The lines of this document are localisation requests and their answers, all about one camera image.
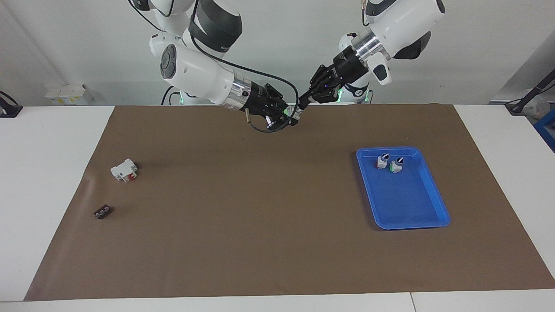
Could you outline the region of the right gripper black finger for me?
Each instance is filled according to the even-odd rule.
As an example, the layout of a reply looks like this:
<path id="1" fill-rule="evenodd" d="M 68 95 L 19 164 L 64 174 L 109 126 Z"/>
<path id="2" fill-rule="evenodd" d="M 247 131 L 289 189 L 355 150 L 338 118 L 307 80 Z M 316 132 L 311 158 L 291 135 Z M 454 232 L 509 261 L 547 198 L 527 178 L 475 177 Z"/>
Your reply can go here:
<path id="1" fill-rule="evenodd" d="M 268 99 L 272 107 L 283 112 L 289 105 L 284 101 L 283 95 L 272 85 L 266 83 L 265 89 L 268 93 Z"/>
<path id="2" fill-rule="evenodd" d="M 268 128 L 269 129 L 279 129 L 282 126 L 287 127 L 287 126 L 296 126 L 297 123 L 299 122 L 300 116 L 299 114 L 295 113 L 293 114 L 293 116 L 290 118 L 289 115 L 286 115 L 285 113 L 271 113 L 268 116 Z"/>

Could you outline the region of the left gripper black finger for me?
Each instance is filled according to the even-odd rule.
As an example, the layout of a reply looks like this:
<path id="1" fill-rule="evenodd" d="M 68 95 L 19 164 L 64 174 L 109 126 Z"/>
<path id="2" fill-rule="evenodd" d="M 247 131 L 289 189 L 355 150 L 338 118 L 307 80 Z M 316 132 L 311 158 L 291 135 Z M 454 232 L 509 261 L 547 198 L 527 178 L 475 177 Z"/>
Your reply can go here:
<path id="1" fill-rule="evenodd" d="M 341 84 L 317 84 L 310 87 L 310 103 L 326 104 L 336 102 L 339 98 Z"/>
<path id="2" fill-rule="evenodd" d="M 299 97 L 299 108 L 306 109 L 311 103 L 319 103 L 322 97 L 329 94 L 330 79 L 329 67 L 320 65 L 310 80 L 309 89 Z"/>

